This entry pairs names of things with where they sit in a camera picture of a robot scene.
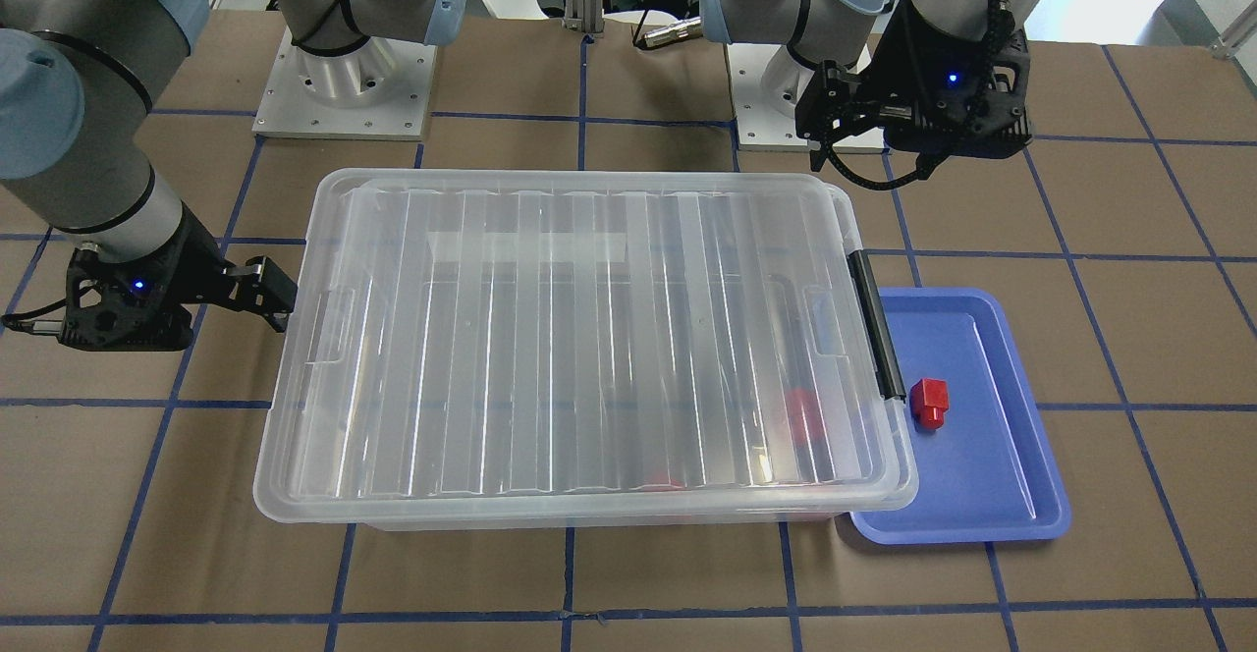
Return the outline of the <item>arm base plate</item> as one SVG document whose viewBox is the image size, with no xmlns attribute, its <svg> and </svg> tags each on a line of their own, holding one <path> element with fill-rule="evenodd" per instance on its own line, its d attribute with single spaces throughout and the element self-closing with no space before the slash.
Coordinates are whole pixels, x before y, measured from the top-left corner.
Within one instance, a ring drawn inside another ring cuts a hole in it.
<svg viewBox="0 0 1257 652">
<path fill-rule="evenodd" d="M 728 44 L 727 67 L 740 149 L 807 151 L 794 131 L 794 106 L 812 72 L 786 45 L 771 44 Z"/>
<path fill-rule="evenodd" d="M 284 31 L 251 131 L 268 138 L 421 141 L 440 48 L 371 38 L 314 57 Z"/>
</svg>

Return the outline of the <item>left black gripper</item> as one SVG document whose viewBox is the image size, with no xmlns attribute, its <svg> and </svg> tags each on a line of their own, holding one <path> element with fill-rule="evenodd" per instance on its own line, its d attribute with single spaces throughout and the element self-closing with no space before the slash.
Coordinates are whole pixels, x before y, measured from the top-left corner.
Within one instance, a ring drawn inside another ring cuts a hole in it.
<svg viewBox="0 0 1257 652">
<path fill-rule="evenodd" d="M 835 144 L 885 124 L 892 149 L 948 152 L 960 158 L 1011 158 L 1033 139 L 1027 111 L 1031 57 L 1011 11 L 994 16 L 1001 48 L 928 23 L 903 0 L 869 67 L 869 82 L 838 62 L 817 63 L 794 97 L 794 137 L 804 141 L 812 172 Z"/>
</svg>

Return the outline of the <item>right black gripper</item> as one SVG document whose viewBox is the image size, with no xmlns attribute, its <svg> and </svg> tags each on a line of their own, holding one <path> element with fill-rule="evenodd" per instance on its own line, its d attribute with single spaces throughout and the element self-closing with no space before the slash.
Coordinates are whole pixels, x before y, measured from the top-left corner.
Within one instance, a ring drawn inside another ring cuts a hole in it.
<svg viewBox="0 0 1257 652">
<path fill-rule="evenodd" d="M 272 258 L 226 261 L 211 232 L 184 215 L 173 236 L 129 263 L 77 247 L 67 270 L 67 312 L 57 340 L 85 352 L 168 352 L 191 344 L 189 304 L 224 304 L 287 333 L 297 281 Z"/>
</svg>

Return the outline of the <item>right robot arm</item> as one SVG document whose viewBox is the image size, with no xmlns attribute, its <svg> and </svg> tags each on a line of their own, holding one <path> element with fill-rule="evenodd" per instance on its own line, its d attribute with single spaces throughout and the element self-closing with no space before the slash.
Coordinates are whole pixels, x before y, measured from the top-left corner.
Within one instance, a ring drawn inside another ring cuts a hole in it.
<svg viewBox="0 0 1257 652">
<path fill-rule="evenodd" d="M 406 48 L 453 44 L 466 0 L 277 0 L 272 75 L 300 111 L 419 103 Z M 194 53 L 207 0 L 3 0 L 3 187 L 75 249 L 62 298 L 13 333 L 85 352 L 185 350 L 190 308 L 287 330 L 297 284 L 270 258 L 229 261 L 134 137 Z"/>
</svg>

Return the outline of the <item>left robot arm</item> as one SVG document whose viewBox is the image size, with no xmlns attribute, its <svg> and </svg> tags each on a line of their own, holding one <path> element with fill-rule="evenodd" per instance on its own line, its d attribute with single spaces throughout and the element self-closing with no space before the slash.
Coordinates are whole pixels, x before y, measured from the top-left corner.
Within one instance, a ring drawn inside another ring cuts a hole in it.
<svg viewBox="0 0 1257 652">
<path fill-rule="evenodd" d="M 706 39 L 782 45 L 811 170 L 864 190 L 925 181 L 952 158 L 1033 139 L 1024 18 L 1038 0 L 696 0 Z"/>
</svg>

